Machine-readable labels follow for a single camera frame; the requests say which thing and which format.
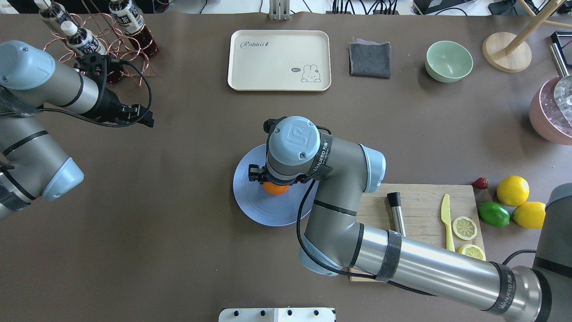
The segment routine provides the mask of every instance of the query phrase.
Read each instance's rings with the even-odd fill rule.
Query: bottle
[[[147,56],[157,53],[159,47],[153,40],[151,32],[143,21],[143,16],[139,13],[132,0],[111,0],[109,2],[109,11],[115,17],[125,35],[130,37],[129,41],[136,49],[140,46]]]
[[[34,0],[34,3],[38,6],[44,23],[56,35],[61,34],[60,26],[64,21],[73,21],[64,6],[59,3],[50,0]]]
[[[106,49],[101,45],[101,41],[89,29],[78,27],[72,21],[64,21],[61,28],[63,33],[67,35],[67,46],[80,56],[93,52],[98,52],[101,55],[106,54]],[[111,66],[111,70],[108,71],[107,82],[113,84],[123,78],[124,70],[121,65],[114,64]]]

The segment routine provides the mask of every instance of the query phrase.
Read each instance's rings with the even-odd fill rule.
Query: brown table
[[[572,150],[530,125],[530,100],[555,77],[541,26],[528,39],[533,61],[517,74],[483,58],[485,37],[518,33],[526,17],[331,16],[288,22],[265,14],[146,17],[161,51],[152,58],[153,129],[107,129],[65,117],[38,118],[85,173],[49,203],[35,201],[0,223],[1,321],[216,321],[222,308],[335,307],[338,321],[501,321],[440,297],[389,285],[324,277],[298,261],[295,228],[265,227],[236,204],[232,176],[264,143],[268,118],[303,115],[339,138],[387,158],[387,183],[470,184],[494,198],[508,175],[525,177],[531,201],[546,202],[570,180]],[[231,34],[239,29],[317,29],[329,35],[332,85],[325,92],[235,92],[227,85]],[[36,15],[0,15],[0,41],[42,48]],[[390,80],[352,77],[353,37],[392,44]],[[464,45],[475,65],[441,84],[424,70],[435,41]],[[124,103],[144,88],[114,85]],[[539,231],[482,223],[487,259],[536,248]],[[510,266],[532,264],[521,255]]]

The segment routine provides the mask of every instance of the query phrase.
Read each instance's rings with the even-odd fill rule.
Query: round wooden base
[[[525,70],[532,60],[532,52],[526,42],[522,42],[512,53],[506,54],[506,47],[517,35],[511,33],[494,33],[483,42],[483,55],[489,64],[507,73],[518,73]]]

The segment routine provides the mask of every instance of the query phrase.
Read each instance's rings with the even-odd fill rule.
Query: lemon slice
[[[458,217],[453,221],[453,232],[460,239],[469,241],[476,237],[476,224],[469,217]]]
[[[487,257],[484,255],[484,250],[482,250],[479,246],[473,244],[464,244],[463,246],[459,247],[457,253],[463,254],[469,257],[474,257],[478,260],[486,261]]]

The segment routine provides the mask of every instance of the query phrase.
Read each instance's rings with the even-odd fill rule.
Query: pink bowl
[[[554,86],[559,80],[559,77],[553,78],[538,90],[530,103],[529,118],[534,129],[543,138],[572,146],[572,127],[554,100]]]

